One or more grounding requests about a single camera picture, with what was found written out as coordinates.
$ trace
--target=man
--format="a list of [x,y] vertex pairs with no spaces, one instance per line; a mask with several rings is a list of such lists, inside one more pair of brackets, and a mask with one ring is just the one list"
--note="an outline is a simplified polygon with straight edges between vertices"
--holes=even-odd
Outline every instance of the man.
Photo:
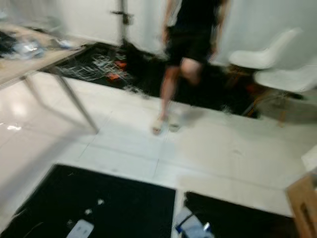
[[218,26],[218,41],[229,6],[229,0],[167,1],[162,40],[166,45],[169,61],[161,87],[161,115],[153,124],[154,134],[161,132],[165,121],[168,121],[171,131],[178,130],[178,116],[168,116],[168,107],[175,94],[178,76],[181,74],[192,85],[199,83],[202,67],[211,52],[211,30]]

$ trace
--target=slipper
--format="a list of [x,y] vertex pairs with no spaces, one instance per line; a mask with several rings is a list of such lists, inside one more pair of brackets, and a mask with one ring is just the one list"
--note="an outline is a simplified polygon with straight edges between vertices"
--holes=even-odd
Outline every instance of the slipper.
[[165,120],[162,120],[161,118],[157,118],[155,122],[153,122],[152,132],[154,135],[159,135],[161,133],[164,122]]
[[171,114],[168,119],[168,127],[171,132],[177,132],[180,129],[180,116],[177,114]]

